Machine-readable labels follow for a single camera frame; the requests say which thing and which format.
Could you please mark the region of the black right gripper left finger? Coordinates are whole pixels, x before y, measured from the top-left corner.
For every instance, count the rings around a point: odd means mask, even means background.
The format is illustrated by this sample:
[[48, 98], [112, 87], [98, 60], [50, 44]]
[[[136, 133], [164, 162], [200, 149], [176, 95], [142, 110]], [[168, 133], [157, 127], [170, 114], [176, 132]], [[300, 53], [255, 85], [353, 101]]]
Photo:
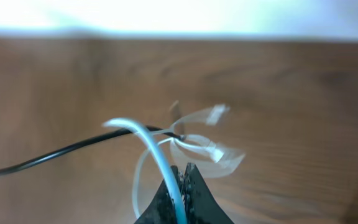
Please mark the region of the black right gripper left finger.
[[163, 180], [151, 203], [134, 224], [177, 224], [173, 202]]

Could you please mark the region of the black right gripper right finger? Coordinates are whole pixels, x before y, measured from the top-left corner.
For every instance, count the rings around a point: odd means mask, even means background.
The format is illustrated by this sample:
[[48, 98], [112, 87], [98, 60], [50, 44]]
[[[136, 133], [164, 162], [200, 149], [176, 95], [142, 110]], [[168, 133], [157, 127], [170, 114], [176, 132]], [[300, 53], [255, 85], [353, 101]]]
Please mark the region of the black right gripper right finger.
[[234, 224], [215, 201], [194, 163], [187, 163], [184, 178], [184, 204], [189, 224]]

